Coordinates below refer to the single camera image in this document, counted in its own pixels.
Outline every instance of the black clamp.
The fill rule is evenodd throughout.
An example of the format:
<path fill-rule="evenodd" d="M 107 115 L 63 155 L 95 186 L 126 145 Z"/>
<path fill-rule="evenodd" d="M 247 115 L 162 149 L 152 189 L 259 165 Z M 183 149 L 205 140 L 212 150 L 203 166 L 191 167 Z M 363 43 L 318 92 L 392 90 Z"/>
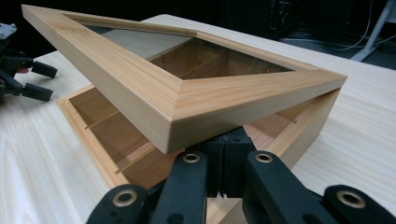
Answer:
<path fill-rule="evenodd" d="M 363 192 L 333 186 L 321 197 L 306 189 L 275 154 L 257 151 L 243 128 L 177 155 L 170 175 L 145 190 L 109 191 L 88 223 L 205 223 L 206 197 L 242 198 L 247 223 L 395 223 Z"/>
<path fill-rule="evenodd" d="M 0 56 L 0 99 L 6 94 L 15 96 L 22 95 L 25 97 L 48 101 L 52 95 L 52 90 L 45 89 L 30 83 L 25 87 L 15 80 L 15 74 L 21 69 L 32 68 L 32 72 L 39 75 L 54 78 L 57 69 L 40 62 L 35 62 L 32 58 L 23 56 L 23 52 L 3 50 Z"/>

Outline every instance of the wood grain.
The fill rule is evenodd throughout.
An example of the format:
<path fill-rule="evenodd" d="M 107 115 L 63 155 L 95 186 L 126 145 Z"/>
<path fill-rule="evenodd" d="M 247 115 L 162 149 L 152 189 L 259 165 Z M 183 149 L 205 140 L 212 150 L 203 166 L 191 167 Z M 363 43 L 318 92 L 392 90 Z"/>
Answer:
<path fill-rule="evenodd" d="M 84 25 L 102 26 L 123 30 L 137 30 L 145 32 L 155 32 L 169 35 L 196 36 L 196 31 L 190 29 L 175 28 L 172 26 L 155 25 L 141 21 L 127 21 L 103 16 L 87 15 L 71 11 L 56 10 L 78 23 Z"/>
<path fill-rule="evenodd" d="M 332 91 L 314 100 L 303 102 L 292 109 L 280 111 L 279 114 L 288 115 L 286 119 L 275 114 L 247 124 L 244 127 L 258 150 L 273 151 L 291 168 L 319 135 L 338 92 Z M 105 97 L 101 94 L 96 94 L 93 89 L 85 89 L 84 92 L 79 92 L 78 95 L 70 99 L 81 103 L 85 102 L 82 100 L 85 97 L 92 101 L 98 101 L 100 105 L 109 104 L 105 104 Z M 91 105 L 80 104 L 78 106 L 80 110 L 85 111 L 84 106 Z M 69 111 L 70 109 L 64 111 L 64 113 L 73 117 L 82 118 L 85 116 L 84 114 L 80 116 Z M 76 125 L 72 122 L 72 126 L 79 130 L 78 134 L 83 134 L 81 139 L 91 142 L 86 144 L 87 150 L 92 151 L 93 154 L 97 154 L 95 153 L 97 151 L 103 151 L 108 154 L 103 160 L 100 157 L 99 160 L 95 160 L 99 162 L 98 167 L 107 167 L 111 169 L 110 171 L 113 171 L 113 175 L 125 176 L 130 183 L 140 185 L 146 189 L 153 187 L 168 176 L 173 160 L 180 152 L 163 155 L 120 113 L 115 113 L 91 126 L 92 132 L 83 128 L 86 126 L 85 123 Z M 120 168 L 116 172 L 110 166 L 110 164 L 114 163 Z M 217 198 L 212 202 L 221 203 L 221 206 L 220 210 L 218 210 L 208 205 L 207 209 L 214 214 L 208 221 L 226 223 L 232 219 L 244 220 L 239 200 Z"/>
<path fill-rule="evenodd" d="M 292 171 L 319 194 L 335 184 L 361 189 L 396 216 L 396 71 L 177 17 L 161 15 L 148 21 L 202 30 L 347 75 L 321 134 Z M 43 104 L 8 96 L 0 102 L 0 163 L 4 167 L 0 170 L 0 220 L 85 223 L 109 186 L 56 100 L 89 81 L 59 51 L 37 60 L 58 68 L 57 77 L 30 73 L 16 79 L 54 90 L 51 100 Z M 207 218 L 213 221 L 209 223 L 221 223 L 227 218 L 222 206 L 235 204 L 210 201 Z M 233 219 L 232 223 L 246 222 Z"/>
<path fill-rule="evenodd" d="M 70 13 L 31 6 L 22 9 L 25 19 L 163 153 L 339 89 L 346 80 L 305 63 L 204 33 L 199 36 L 205 40 L 247 55 L 261 55 L 285 67 L 298 67 L 299 71 L 182 80 L 66 17 Z M 98 19 L 87 16 L 86 20 Z M 110 18 L 100 20 L 120 22 Z M 159 30 L 150 27 L 152 32 L 172 31 L 169 27 L 160 26 Z"/>
<path fill-rule="evenodd" d="M 65 111 L 64 114 L 74 128 L 74 132 L 76 132 L 80 137 L 80 140 L 84 144 L 85 148 L 92 149 L 88 150 L 88 152 L 91 153 L 91 157 L 96 161 L 97 168 L 103 175 L 107 184 L 111 188 L 114 188 L 118 185 L 128 183 L 127 179 L 123 175 L 116 175 L 115 172 L 119 168 L 116 166 L 115 162 L 110 158 L 107 152 L 103 150 L 100 143 L 91 140 L 92 138 L 95 138 L 95 136 L 90 129 L 86 129 L 86 124 L 80 118 L 80 116 L 76 116 L 78 112 L 75 110 L 75 108 L 65 99 L 61 99 L 59 101 L 59 106 L 63 111 Z"/>

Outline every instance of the wooden frame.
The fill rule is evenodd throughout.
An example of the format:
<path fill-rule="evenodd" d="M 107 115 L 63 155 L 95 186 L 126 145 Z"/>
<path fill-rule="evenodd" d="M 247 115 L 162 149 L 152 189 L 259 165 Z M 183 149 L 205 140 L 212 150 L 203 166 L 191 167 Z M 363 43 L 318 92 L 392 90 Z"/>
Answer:
<path fill-rule="evenodd" d="M 346 80 L 200 31 L 22 9 L 93 84 L 58 103 L 111 188 L 132 183 L 148 189 L 167 177 L 179 149 L 240 125 L 258 150 L 274 152 L 291 168 L 319 135 Z M 196 37 L 293 71 L 185 80 L 81 24 Z M 241 206 L 238 199 L 208 199 L 207 222 L 246 223 Z"/>
<path fill-rule="evenodd" d="M 42 7 L 22 6 L 22 11 L 24 18 L 163 153 L 335 91 L 346 80 L 309 64 L 199 31 Z M 78 22 L 193 36 L 294 71 L 182 80 Z"/>

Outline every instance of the dark background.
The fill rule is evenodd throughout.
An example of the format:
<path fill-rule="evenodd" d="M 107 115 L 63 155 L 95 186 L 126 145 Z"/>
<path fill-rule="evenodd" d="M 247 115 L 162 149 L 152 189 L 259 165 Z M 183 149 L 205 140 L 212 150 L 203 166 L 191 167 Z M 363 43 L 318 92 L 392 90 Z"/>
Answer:
<path fill-rule="evenodd" d="M 266 29 L 270 0 L 201 0 L 201 1 L 76 1 L 76 0 L 5 0 L 0 7 L 0 22 L 17 25 L 9 47 L 22 50 L 29 57 L 37 57 L 54 51 L 53 46 L 39 34 L 21 14 L 21 4 L 59 8 L 93 15 L 142 21 L 160 14 L 170 14 L 193 21 L 234 29 L 240 32 L 277 39 L 298 28 L 303 22 L 331 40 L 342 37 L 344 32 L 364 33 L 370 0 L 294 0 L 298 5 L 289 17 L 290 27 L 271 36 Z M 373 29 L 386 0 L 373 2 Z M 394 27 L 384 29 L 388 34 Z"/>

